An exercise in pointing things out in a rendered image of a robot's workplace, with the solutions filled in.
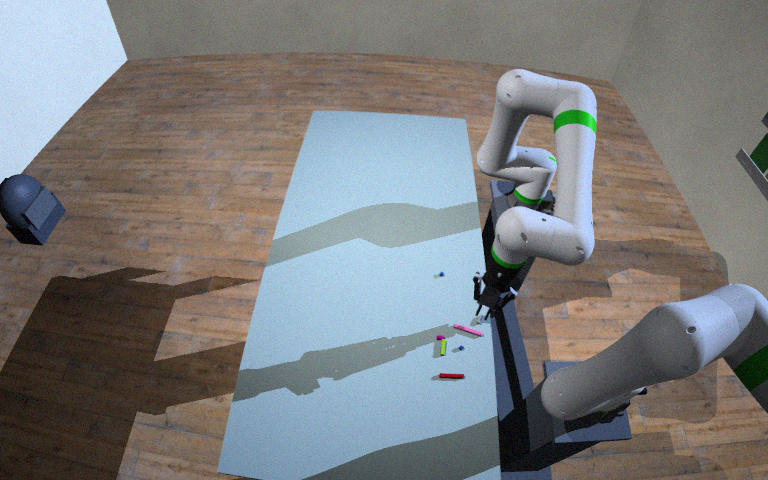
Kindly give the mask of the pink rod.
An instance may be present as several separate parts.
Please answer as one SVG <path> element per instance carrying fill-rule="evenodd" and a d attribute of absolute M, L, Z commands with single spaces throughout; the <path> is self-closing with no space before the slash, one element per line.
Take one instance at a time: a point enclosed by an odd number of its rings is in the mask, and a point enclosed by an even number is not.
<path fill-rule="evenodd" d="M 474 334 L 474 335 L 477 335 L 477 336 L 480 336 L 480 337 L 482 336 L 482 332 L 479 332 L 479 331 L 476 331 L 476 330 L 473 330 L 473 329 L 470 329 L 470 328 L 467 328 L 467 327 L 464 327 L 464 326 L 461 326 L 461 325 L 458 325 L 458 324 L 454 324 L 453 328 L 461 330 L 461 331 L 465 331 L 465 332 L 468 332 L 468 333 L 471 333 L 471 334 Z"/>

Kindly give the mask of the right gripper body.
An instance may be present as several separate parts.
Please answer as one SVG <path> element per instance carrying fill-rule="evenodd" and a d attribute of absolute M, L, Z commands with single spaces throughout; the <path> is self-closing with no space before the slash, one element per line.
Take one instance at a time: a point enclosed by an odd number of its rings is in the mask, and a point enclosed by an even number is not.
<path fill-rule="evenodd" d="M 502 292 L 502 293 L 505 293 L 505 292 L 509 292 L 509 291 L 511 290 L 511 288 L 512 288 L 512 282 L 513 282 L 513 280 L 511 280 L 511 281 L 502 281 L 502 280 L 499 280 L 498 278 L 494 277 L 494 276 L 493 276 L 493 275 L 492 275 L 492 274 L 489 272 L 489 270 L 488 270 L 488 269 L 487 269 L 487 271 L 486 271 L 486 272 L 485 272 L 483 275 L 484 275 L 484 276 L 482 276 L 482 280 L 483 280 L 483 282 L 484 282 L 484 284 L 485 284 L 485 285 L 487 285 L 487 286 L 488 286 L 488 283 L 489 283 L 489 284 L 490 284 L 492 287 L 494 287 L 494 288 L 497 288 L 497 289 L 501 289 L 501 291 L 500 291 L 500 292 Z M 486 280 L 487 280 L 487 281 L 486 281 Z M 511 288 L 510 288 L 510 287 L 511 287 Z"/>

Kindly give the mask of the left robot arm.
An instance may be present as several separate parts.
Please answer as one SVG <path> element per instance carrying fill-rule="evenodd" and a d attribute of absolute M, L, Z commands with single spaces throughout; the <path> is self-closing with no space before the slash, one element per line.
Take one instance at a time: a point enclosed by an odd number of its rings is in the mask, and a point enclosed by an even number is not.
<path fill-rule="evenodd" d="M 598 423 L 623 416 L 646 386 L 689 377 L 722 357 L 768 414 L 768 301 L 750 286 L 652 309 L 605 350 L 550 374 L 541 400 L 557 419 Z"/>

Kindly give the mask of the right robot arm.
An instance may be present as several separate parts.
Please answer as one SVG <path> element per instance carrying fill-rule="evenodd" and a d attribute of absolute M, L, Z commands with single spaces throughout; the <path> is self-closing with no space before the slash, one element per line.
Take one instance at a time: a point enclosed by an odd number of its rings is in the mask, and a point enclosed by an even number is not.
<path fill-rule="evenodd" d="M 515 146 L 530 114 L 553 118 L 556 159 L 543 149 Z M 516 279 L 529 256 L 569 266 L 589 258 L 595 136 L 596 99 L 588 86 L 522 69 L 499 79 L 492 123 L 477 153 L 484 174 L 515 182 L 487 259 L 494 277 Z M 556 164 L 555 195 L 548 188 Z"/>

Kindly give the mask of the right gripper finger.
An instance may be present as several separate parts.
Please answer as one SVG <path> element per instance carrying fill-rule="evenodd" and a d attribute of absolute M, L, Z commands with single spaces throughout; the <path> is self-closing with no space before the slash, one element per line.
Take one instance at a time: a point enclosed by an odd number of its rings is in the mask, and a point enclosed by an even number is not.
<path fill-rule="evenodd" d="M 482 276 L 484 276 L 484 275 L 481 275 L 479 272 L 476 272 L 476 274 L 473 277 L 473 281 L 474 281 L 474 284 L 475 284 L 474 285 L 474 300 L 477 300 L 477 304 L 479 305 L 478 310 L 477 310 L 475 316 L 478 316 L 478 314 L 479 314 L 479 312 L 480 312 L 480 310 L 481 310 L 481 308 L 483 306 L 482 304 L 478 303 L 478 300 L 479 300 L 480 295 L 481 295 Z M 479 297 L 478 297 L 478 295 L 479 295 Z"/>
<path fill-rule="evenodd" d="M 510 287 L 510 288 L 511 288 L 511 287 Z M 507 303 L 508 303 L 510 300 L 513 300 L 513 299 L 515 299 L 515 298 L 516 298 L 516 295 L 517 295 L 517 293 L 518 293 L 518 290 L 516 290 L 516 289 L 515 289 L 515 290 L 513 290 L 513 289 L 511 288 L 511 290 L 508 292 L 508 294 L 507 294 L 507 295 L 506 295 L 506 296 L 503 298 L 503 299 L 504 299 L 504 301 L 503 301 L 503 304 L 502 304 L 502 306 L 501 306 L 500 308 L 495 306 L 493 310 L 492 310 L 492 309 L 490 309 L 490 308 L 489 308 L 489 310 L 490 310 L 490 311 L 495 311 L 495 310 L 497 310 L 497 311 L 500 311 L 500 310 L 501 310 L 501 309 L 502 309 L 502 308 L 503 308 L 503 307 L 504 307 L 504 306 L 505 306 L 505 305 L 506 305 L 506 304 L 507 304 Z M 488 318 L 488 316 L 489 316 L 489 314 L 490 314 L 490 311 L 489 311 L 489 310 L 488 310 L 488 312 L 487 312 L 487 314 L 486 314 L 486 316 L 485 316 L 484 320 L 487 320 L 487 318 Z"/>

